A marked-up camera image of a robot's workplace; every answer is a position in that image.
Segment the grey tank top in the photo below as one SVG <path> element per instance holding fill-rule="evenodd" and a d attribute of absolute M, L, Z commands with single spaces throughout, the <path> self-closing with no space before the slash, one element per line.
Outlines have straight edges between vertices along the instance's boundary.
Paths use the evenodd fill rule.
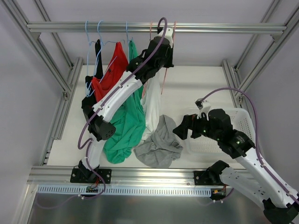
<path fill-rule="evenodd" d="M 176 127 L 172 118 L 161 115 L 155 132 L 134 148 L 136 158 L 151 168 L 169 168 L 173 161 L 180 158 L 183 151 L 173 133 Z"/>

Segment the white tank top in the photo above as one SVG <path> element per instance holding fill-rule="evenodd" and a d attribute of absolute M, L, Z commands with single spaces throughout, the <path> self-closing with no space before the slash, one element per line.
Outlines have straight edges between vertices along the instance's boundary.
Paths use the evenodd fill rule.
<path fill-rule="evenodd" d="M 150 78 L 143 86 L 141 105 L 145 115 L 145 130 L 142 141 L 149 138 L 156 130 L 161 109 L 160 72 Z"/>

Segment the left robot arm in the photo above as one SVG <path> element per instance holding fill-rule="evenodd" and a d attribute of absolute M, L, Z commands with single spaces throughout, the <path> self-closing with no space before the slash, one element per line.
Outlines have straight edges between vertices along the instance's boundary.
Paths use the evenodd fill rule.
<path fill-rule="evenodd" d="M 132 59 L 119 81 L 112 89 L 92 107 L 85 109 L 87 121 L 84 129 L 88 129 L 93 137 L 84 144 L 78 143 L 78 148 L 87 148 L 85 157 L 79 162 L 78 169 L 82 179 L 93 182 L 99 176 L 98 165 L 91 166 L 91 147 L 109 139 L 115 133 L 111 119 L 127 98 L 145 84 L 163 67 L 173 67 L 173 38 L 172 36 L 156 36 L 149 42 L 147 49 Z"/>

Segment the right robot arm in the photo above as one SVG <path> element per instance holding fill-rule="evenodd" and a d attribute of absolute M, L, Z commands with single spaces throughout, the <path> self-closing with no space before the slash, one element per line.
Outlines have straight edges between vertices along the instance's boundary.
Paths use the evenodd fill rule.
<path fill-rule="evenodd" d="M 185 115 L 182 123 L 173 130 L 185 140 L 207 137 L 217 142 L 219 148 L 241 164 L 256 180 L 251 182 L 224 161 L 217 161 L 201 176 L 214 185 L 225 184 L 242 193 L 261 209 L 272 224 L 291 224 L 299 214 L 299 193 L 285 183 L 257 152 L 254 142 L 245 133 L 233 128 L 231 119 L 223 109 L 213 109 L 208 114 Z"/>

